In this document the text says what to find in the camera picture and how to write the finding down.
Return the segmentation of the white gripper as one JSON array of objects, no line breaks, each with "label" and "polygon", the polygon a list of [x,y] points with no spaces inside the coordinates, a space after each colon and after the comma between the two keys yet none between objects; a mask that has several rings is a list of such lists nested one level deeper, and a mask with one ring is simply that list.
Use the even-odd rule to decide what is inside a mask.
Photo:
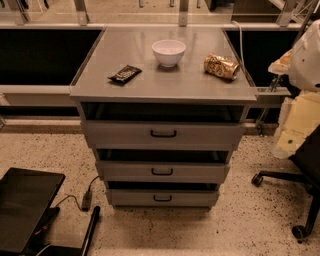
[{"label": "white gripper", "polygon": [[[272,62],[268,71],[276,75],[287,75],[292,49]],[[303,92],[292,104],[283,130],[275,136],[272,153],[278,159],[294,155],[306,138],[320,125],[320,94]]]}]

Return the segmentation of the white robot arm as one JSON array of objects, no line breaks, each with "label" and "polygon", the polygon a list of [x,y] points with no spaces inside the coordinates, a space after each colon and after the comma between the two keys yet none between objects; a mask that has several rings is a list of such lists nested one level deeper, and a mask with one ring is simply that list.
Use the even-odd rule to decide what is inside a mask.
[{"label": "white robot arm", "polygon": [[314,21],[289,51],[271,63],[268,71],[287,75],[289,83],[300,90],[298,96],[286,98],[281,106],[273,154],[285,159],[320,125],[320,20]]}]

